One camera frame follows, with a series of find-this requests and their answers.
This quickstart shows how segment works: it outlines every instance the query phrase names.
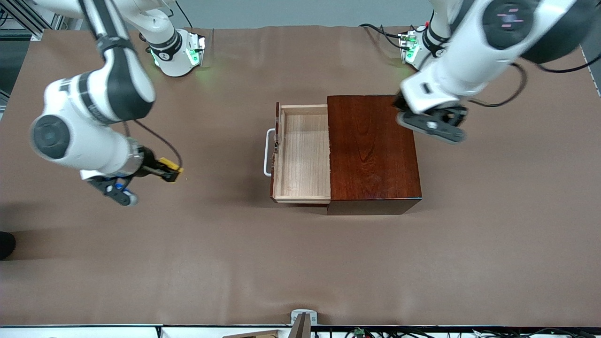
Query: wooden cabinet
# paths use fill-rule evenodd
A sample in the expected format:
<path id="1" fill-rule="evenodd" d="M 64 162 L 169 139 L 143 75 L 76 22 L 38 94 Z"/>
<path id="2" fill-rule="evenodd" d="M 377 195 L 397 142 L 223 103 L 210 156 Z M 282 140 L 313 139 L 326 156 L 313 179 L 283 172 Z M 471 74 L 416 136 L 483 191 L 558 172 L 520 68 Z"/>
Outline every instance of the wooden cabinet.
<path id="1" fill-rule="evenodd" d="M 271 198 L 329 215 L 402 214 L 422 198 L 413 132 L 394 96 L 329 96 L 276 105 Z"/>

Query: white robotic arm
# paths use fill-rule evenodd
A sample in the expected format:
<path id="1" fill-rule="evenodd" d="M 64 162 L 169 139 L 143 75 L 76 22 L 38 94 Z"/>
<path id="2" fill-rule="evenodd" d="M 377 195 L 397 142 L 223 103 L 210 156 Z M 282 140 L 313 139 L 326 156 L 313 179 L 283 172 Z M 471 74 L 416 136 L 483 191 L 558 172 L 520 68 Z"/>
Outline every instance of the white robotic arm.
<path id="1" fill-rule="evenodd" d="M 515 59 L 545 63 L 567 55 L 584 39 L 599 12 L 598 0 L 462 0 L 448 3 L 448 22 L 432 22 L 416 45 L 448 27 L 444 52 L 422 49 L 419 72 L 401 83 L 397 122 L 448 143 L 465 138 L 458 128 L 474 96 Z M 433 1 L 441 7 L 439 0 Z"/>
<path id="2" fill-rule="evenodd" d="M 126 184 L 134 176 L 157 174 L 168 182 L 181 168 L 157 161 L 148 148 L 109 125 L 144 118 L 154 88 L 133 49 L 112 0 L 79 0 L 105 65 L 55 81 L 44 92 L 44 111 L 32 124 L 32 147 L 48 161 L 77 168 L 83 179 L 122 205 L 136 197 Z"/>
<path id="3" fill-rule="evenodd" d="M 56 13 L 83 18 L 77 0 L 35 0 Z M 151 47 L 154 63 L 168 76 L 183 76 L 202 63 L 204 37 L 175 29 L 169 17 L 158 10 L 175 0 L 115 0 L 123 19 L 140 31 Z"/>

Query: open drawer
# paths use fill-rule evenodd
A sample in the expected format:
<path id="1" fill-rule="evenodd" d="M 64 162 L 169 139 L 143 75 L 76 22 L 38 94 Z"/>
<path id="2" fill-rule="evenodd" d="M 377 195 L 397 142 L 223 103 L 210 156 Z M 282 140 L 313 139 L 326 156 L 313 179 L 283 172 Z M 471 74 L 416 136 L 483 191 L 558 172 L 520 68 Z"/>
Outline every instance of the open drawer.
<path id="1" fill-rule="evenodd" d="M 420 201 L 413 132 L 396 124 L 393 100 L 329 96 L 327 105 L 278 103 L 263 168 L 271 198 L 322 204 L 333 215 L 402 214 Z"/>

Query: table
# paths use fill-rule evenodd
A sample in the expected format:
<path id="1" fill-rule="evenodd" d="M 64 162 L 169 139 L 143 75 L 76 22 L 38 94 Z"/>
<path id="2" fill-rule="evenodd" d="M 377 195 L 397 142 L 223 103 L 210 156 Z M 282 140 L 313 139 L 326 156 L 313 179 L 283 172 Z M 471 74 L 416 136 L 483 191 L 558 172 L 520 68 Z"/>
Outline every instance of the table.
<path id="1" fill-rule="evenodd" d="M 275 102 L 394 94 L 412 73 L 398 51 L 363 28 L 199 32 L 207 67 L 183 78 L 135 39 L 157 91 L 144 121 L 185 173 L 134 180 L 133 208 L 31 150 L 45 86 L 102 65 L 87 32 L 31 43 L 0 123 L 0 221 L 17 238 L 0 262 L 1 323 L 264 324 L 309 308 L 324 324 L 599 324 L 601 106 L 586 70 L 520 62 L 525 92 L 470 106 L 464 143 L 415 136 L 424 199 L 408 214 L 332 217 L 269 198 Z M 576 51 L 550 66 L 581 62 Z M 508 70 L 478 97 L 500 101 L 518 80 Z"/>

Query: metal bracket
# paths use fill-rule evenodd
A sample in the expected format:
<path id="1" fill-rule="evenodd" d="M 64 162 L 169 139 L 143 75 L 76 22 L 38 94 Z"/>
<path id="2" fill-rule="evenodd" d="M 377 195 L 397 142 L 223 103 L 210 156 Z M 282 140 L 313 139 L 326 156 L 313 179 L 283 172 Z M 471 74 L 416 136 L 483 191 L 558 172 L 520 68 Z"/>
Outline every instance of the metal bracket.
<path id="1" fill-rule="evenodd" d="M 307 309 L 292 310 L 292 312 L 290 313 L 290 325 L 294 325 L 294 321 L 296 320 L 296 318 L 302 315 L 303 313 L 306 313 L 308 315 L 311 325 L 319 325 L 317 323 L 317 311 Z"/>

